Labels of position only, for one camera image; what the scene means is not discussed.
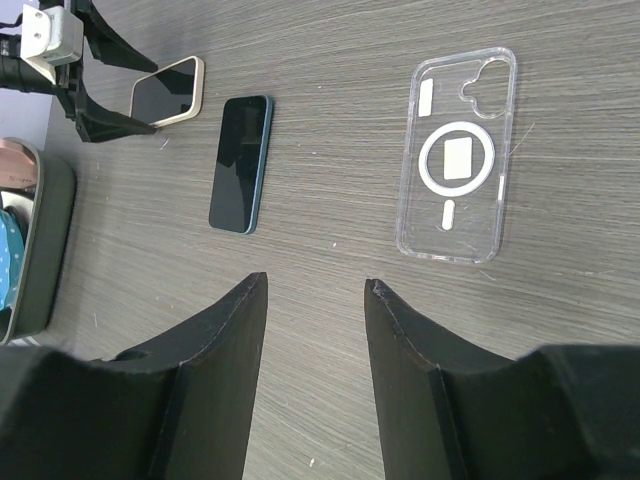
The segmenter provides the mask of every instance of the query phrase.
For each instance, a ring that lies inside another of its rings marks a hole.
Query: clear phone case
[[[505,89],[489,92],[502,107],[487,113],[469,90],[493,62],[508,66],[508,78]],[[498,252],[516,77],[506,48],[429,60],[416,70],[396,224],[403,253],[482,263]]]

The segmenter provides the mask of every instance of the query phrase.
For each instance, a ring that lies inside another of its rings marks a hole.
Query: magsafe ring
[[[456,131],[468,132],[480,140],[482,148],[484,148],[484,163],[480,169],[480,173],[478,173],[478,175],[469,183],[460,187],[443,187],[437,183],[433,177],[431,177],[429,167],[427,166],[427,159],[429,157],[429,152],[436,141],[438,141],[443,135]],[[461,197],[463,195],[468,195],[479,188],[485,180],[489,178],[495,158],[496,150],[493,146],[493,140],[484,128],[471,122],[452,122],[443,125],[429,135],[429,138],[427,138],[427,141],[424,142],[424,145],[422,146],[422,150],[420,150],[418,169],[420,170],[420,177],[422,178],[422,181],[433,193],[442,197]]]

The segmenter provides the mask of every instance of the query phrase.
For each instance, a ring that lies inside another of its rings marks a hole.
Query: phone screen
[[[260,204],[271,122],[266,97],[229,100],[222,115],[209,223],[213,228],[251,233]]]
[[[189,112],[195,82],[193,58],[140,80],[133,90],[131,117],[151,124]]]

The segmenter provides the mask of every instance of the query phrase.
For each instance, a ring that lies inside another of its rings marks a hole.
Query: teal fabric
[[[18,223],[0,210],[0,310],[11,308],[18,295],[24,243]]]

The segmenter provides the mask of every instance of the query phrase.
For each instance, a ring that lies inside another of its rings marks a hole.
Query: wooden table
[[[503,355],[640,339],[637,2],[96,4],[161,65],[205,60],[204,107],[156,137],[83,145],[54,105],[47,149],[75,167],[78,195],[38,338],[109,357],[268,272],[246,478],[383,478],[368,277]],[[520,66],[502,249],[479,267],[411,259],[394,243],[411,75],[491,46]],[[89,62],[86,83],[126,112],[138,76]],[[248,94],[276,114],[258,229],[242,237],[207,215],[224,102]]]

